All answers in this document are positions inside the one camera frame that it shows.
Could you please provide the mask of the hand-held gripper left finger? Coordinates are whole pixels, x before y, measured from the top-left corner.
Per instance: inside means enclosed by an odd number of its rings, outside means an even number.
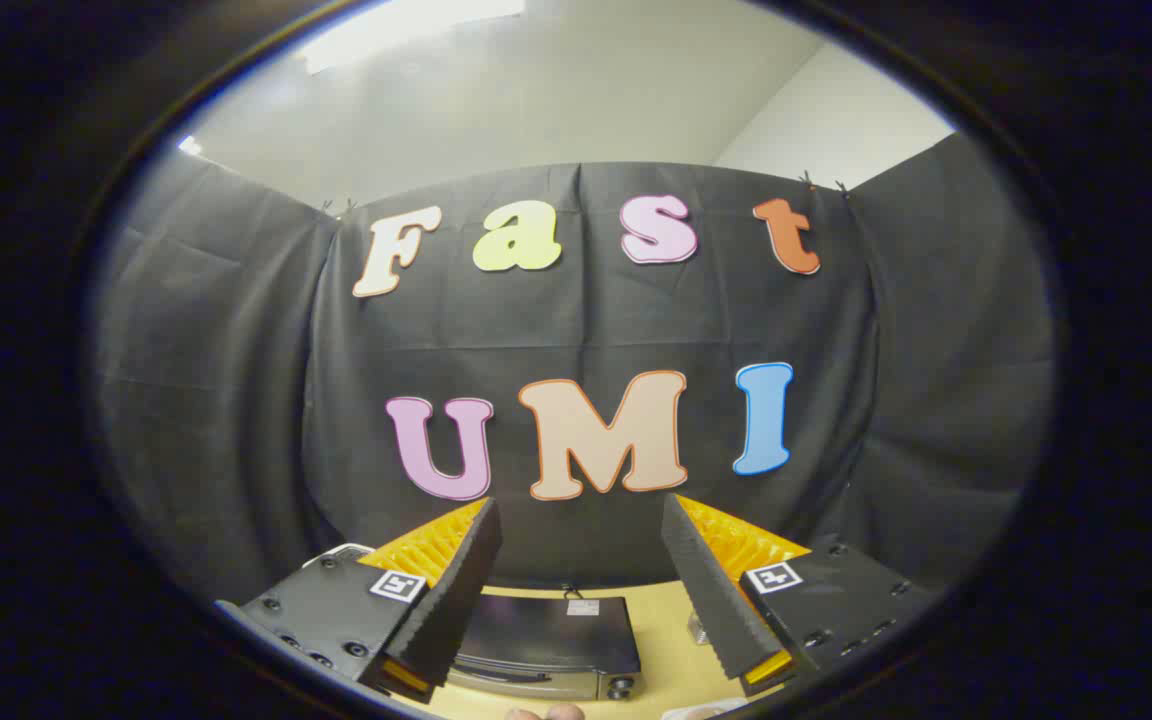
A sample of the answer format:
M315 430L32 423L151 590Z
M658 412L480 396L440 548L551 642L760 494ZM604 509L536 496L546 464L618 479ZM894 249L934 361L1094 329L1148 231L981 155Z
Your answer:
M329 691L425 705L447 682L500 544L500 511L483 497L378 548L340 544L215 609Z

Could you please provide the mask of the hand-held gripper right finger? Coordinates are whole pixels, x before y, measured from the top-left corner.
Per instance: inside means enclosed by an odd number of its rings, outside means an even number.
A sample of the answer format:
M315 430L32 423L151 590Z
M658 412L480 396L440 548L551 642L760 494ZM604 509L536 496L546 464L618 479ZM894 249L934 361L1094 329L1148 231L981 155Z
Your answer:
M882 652L934 601L851 544L809 548L682 495L660 538L723 675L790 694Z

